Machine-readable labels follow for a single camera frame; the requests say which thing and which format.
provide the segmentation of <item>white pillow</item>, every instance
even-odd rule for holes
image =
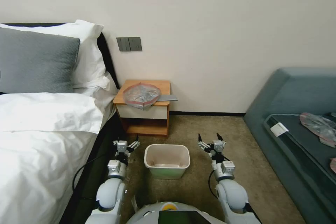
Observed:
[[[98,134],[104,108],[76,93],[0,95],[0,131],[84,131]]]
[[[106,89],[109,86],[110,81],[104,76],[105,64],[103,56],[97,46],[97,38],[104,26],[76,20],[75,23],[65,23],[51,27],[15,27],[5,24],[0,24],[0,27],[79,38],[79,52],[72,78],[73,88],[99,86]]]

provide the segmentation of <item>black bed frame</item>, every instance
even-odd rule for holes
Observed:
[[[62,23],[9,23],[11,26],[26,26],[26,27],[49,27],[57,26]],[[114,71],[113,62],[107,42],[103,33],[97,39],[97,45],[100,49],[106,71],[108,71],[117,88],[119,83],[116,73]],[[62,215],[61,224],[81,224],[85,223],[90,216],[92,209],[95,206],[95,197],[98,187],[106,180],[107,177],[107,163],[113,154],[112,141],[124,134],[121,122],[118,115],[115,113],[113,117],[106,122],[104,127],[99,132],[92,151],[89,155],[88,161],[108,153],[94,162],[88,164],[83,169],[82,175],[77,183],[74,193]]]

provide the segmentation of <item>white card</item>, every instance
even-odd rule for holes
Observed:
[[[278,122],[273,127],[271,127],[271,131],[276,137],[278,137],[283,133],[287,132],[288,129],[281,122]]]

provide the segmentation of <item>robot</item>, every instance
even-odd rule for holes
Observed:
[[[121,203],[125,193],[123,180],[126,176],[128,157],[139,145],[139,138],[128,145],[127,141],[114,141],[117,147],[115,160],[110,160],[108,179],[100,185],[97,196],[97,208],[93,209],[85,224],[118,224],[120,222]],[[198,145],[207,152],[212,159],[210,176],[214,173],[216,181],[216,194],[211,193],[219,200],[225,216],[225,222],[218,220],[199,209],[178,203],[161,202],[147,205],[136,210],[127,224],[166,224],[166,223],[211,223],[211,224],[261,224],[259,218],[252,210],[246,190],[234,181],[235,165],[223,154],[226,142],[217,133],[217,139],[210,144],[202,141],[198,134]]]

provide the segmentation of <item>gray pillow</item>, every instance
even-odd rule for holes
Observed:
[[[0,91],[73,93],[79,38],[0,28]]]

